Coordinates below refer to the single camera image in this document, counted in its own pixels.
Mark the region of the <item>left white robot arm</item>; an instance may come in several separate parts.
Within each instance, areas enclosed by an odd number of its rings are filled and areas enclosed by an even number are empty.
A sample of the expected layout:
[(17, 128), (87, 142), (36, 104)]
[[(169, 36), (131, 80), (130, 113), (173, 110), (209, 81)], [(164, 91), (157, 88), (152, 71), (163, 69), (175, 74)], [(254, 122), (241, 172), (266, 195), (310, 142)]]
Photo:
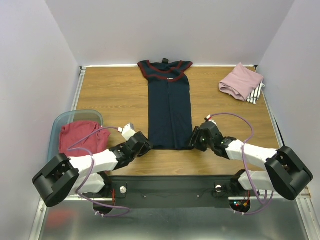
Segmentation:
[(67, 157), (59, 153), (33, 177), (32, 183), (51, 208), (75, 194), (87, 176), (124, 168), (152, 148), (152, 143), (139, 131), (126, 142), (92, 156)]

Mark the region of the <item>navy basketball tank top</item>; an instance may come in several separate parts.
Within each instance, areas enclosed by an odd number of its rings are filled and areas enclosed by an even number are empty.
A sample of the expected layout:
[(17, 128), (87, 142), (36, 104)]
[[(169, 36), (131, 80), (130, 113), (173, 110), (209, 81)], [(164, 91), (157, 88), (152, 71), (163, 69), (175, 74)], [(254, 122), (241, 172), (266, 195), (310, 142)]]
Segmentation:
[(190, 150), (193, 134), (190, 83), (185, 71), (191, 61), (137, 63), (148, 85), (148, 139), (155, 150)]

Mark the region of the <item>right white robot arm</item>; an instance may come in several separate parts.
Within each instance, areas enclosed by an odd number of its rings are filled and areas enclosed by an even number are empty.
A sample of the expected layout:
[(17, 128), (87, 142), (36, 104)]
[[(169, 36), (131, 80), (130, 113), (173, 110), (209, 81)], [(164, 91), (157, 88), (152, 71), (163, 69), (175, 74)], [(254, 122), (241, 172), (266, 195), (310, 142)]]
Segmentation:
[(263, 148), (224, 137), (213, 120), (194, 128), (189, 145), (202, 152), (210, 149), (221, 158), (242, 161), (244, 167), (251, 164), (260, 168), (244, 169), (233, 177), (230, 189), (235, 195), (248, 190), (273, 191), (293, 201), (313, 180), (311, 171), (290, 147)]

